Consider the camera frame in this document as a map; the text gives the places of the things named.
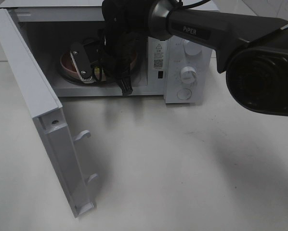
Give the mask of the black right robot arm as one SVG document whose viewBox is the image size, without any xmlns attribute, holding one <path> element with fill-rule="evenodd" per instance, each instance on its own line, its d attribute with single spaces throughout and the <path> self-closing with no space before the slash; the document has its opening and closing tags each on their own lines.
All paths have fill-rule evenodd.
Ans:
<svg viewBox="0 0 288 231">
<path fill-rule="evenodd" d="M 74 43 L 70 56 L 83 83 L 106 75 L 130 95 L 131 55 L 138 35 L 173 36 L 216 52 L 232 97 L 256 113 L 288 116 L 288 21 L 273 17 L 199 11 L 176 0 L 105 0 L 105 26 L 97 41 Z"/>
</svg>

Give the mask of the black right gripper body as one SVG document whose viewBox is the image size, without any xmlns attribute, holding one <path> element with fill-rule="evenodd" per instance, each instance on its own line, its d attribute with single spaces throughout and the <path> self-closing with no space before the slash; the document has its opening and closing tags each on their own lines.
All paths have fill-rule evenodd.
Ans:
<svg viewBox="0 0 288 231">
<path fill-rule="evenodd" d="M 131 54 L 135 51 L 136 35 L 124 33 L 119 37 L 87 39 L 84 49 L 89 62 L 98 61 L 99 67 L 113 79 L 121 79 L 130 75 Z"/>
</svg>

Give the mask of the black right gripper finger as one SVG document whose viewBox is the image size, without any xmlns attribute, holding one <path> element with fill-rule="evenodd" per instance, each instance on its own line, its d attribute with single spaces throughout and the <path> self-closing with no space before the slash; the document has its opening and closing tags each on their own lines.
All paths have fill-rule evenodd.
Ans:
<svg viewBox="0 0 288 231">
<path fill-rule="evenodd" d="M 93 83 L 91 63 L 84 46 L 79 42 L 71 44 L 70 55 L 80 81 L 83 83 Z"/>
<path fill-rule="evenodd" d="M 133 92 L 131 77 L 124 77 L 117 80 L 117 85 L 120 87 L 122 95 L 128 96 Z"/>
</svg>

